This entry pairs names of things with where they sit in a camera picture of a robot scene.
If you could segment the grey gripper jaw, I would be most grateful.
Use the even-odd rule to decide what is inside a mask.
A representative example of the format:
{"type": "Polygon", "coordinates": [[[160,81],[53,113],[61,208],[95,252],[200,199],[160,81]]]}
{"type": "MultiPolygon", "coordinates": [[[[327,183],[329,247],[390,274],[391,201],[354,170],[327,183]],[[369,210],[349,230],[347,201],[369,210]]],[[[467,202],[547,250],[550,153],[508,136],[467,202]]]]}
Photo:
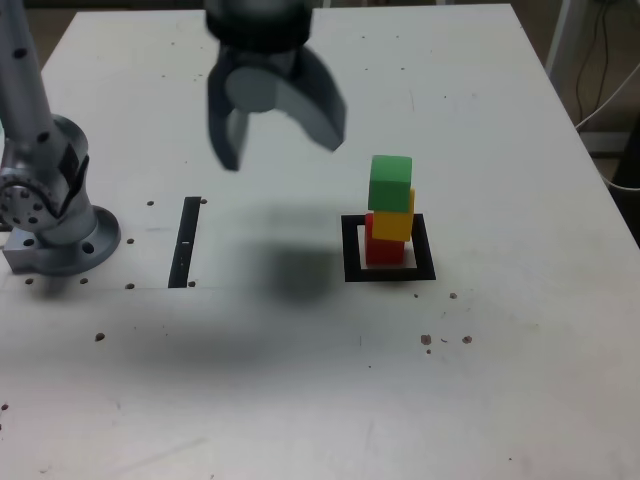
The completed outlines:
{"type": "Polygon", "coordinates": [[[329,151],[345,138],[346,104],[329,69],[309,48],[302,46],[301,76],[281,76],[258,67],[234,68],[226,80],[226,93],[246,114],[278,110],[295,120],[306,135],[329,151]]]}
{"type": "Polygon", "coordinates": [[[238,171],[249,118],[227,96],[225,85],[231,72],[232,64],[217,63],[208,76],[208,131],[211,146],[222,167],[227,171],[238,171]]]}

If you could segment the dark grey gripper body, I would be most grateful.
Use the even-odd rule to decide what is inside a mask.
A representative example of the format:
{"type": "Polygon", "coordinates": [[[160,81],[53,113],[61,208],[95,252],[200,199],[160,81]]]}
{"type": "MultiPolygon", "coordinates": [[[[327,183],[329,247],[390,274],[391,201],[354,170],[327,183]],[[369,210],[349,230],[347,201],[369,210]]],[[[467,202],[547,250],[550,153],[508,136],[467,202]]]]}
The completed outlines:
{"type": "Polygon", "coordinates": [[[301,76],[304,64],[300,54],[300,49],[265,53],[221,44],[213,72],[224,74],[237,67],[250,66],[273,71],[281,76],[301,76]]]}

